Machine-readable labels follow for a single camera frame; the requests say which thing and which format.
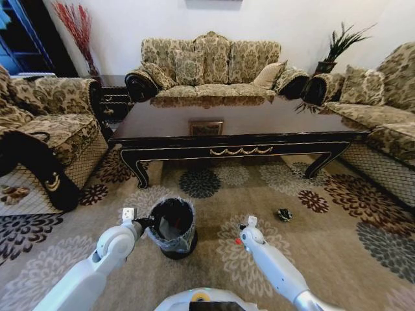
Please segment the coffee table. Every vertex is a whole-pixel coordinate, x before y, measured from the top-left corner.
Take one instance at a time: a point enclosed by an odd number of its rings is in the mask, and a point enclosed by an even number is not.
[[[320,154],[305,171],[313,178],[368,129],[302,100],[275,98],[260,106],[156,108],[136,103],[110,139],[121,159],[148,186],[142,161]],[[221,135],[190,136],[189,121],[223,121]]]

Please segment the sofa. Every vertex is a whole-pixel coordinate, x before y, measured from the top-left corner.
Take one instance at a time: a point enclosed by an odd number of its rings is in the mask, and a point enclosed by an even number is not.
[[[306,72],[286,67],[272,89],[255,86],[252,82],[262,69],[278,61],[281,45],[271,41],[230,41],[212,31],[194,40],[144,39],[141,59],[156,64],[176,82],[175,50],[203,53],[203,83],[162,89],[141,66],[125,77],[133,102],[151,98],[156,107],[255,106],[265,100],[272,102],[276,95],[299,98],[309,79]]]
[[[108,149],[93,109],[100,90],[92,79],[10,78],[0,66],[0,216],[78,205]]]
[[[342,158],[415,207],[415,42],[400,45],[377,71],[385,77],[383,106],[339,102],[339,73],[314,76],[303,98],[369,128],[366,143],[353,144]]]

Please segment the carpet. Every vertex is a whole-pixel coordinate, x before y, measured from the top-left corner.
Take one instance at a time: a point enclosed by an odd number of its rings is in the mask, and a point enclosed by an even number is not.
[[[312,292],[346,310],[415,310],[415,217],[338,161],[302,179],[307,155],[166,161],[161,183],[139,190],[111,151],[76,210],[0,218],[0,310],[32,310],[63,274],[121,221],[147,215],[161,197],[195,206],[198,244],[186,259],[163,256],[144,234],[108,277],[94,310],[153,310],[196,287],[231,290],[259,308],[294,310],[255,266],[236,225],[252,214],[268,243],[302,272]],[[293,219],[275,217],[288,208]]]

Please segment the red dried branches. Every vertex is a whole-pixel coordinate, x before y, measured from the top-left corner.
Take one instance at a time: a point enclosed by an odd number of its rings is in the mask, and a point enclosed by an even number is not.
[[[97,76],[98,70],[95,68],[91,51],[89,49],[89,35],[91,34],[91,16],[88,10],[78,5],[78,10],[73,4],[67,5],[59,2],[52,3],[54,11],[64,23],[66,29],[71,33],[77,47],[89,65],[91,76]]]

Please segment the black trash bin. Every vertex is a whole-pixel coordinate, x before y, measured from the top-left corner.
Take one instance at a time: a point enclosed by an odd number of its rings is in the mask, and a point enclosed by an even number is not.
[[[154,222],[148,227],[148,235],[166,257],[182,259],[192,254],[198,239],[192,203],[168,198],[153,207],[150,217]]]

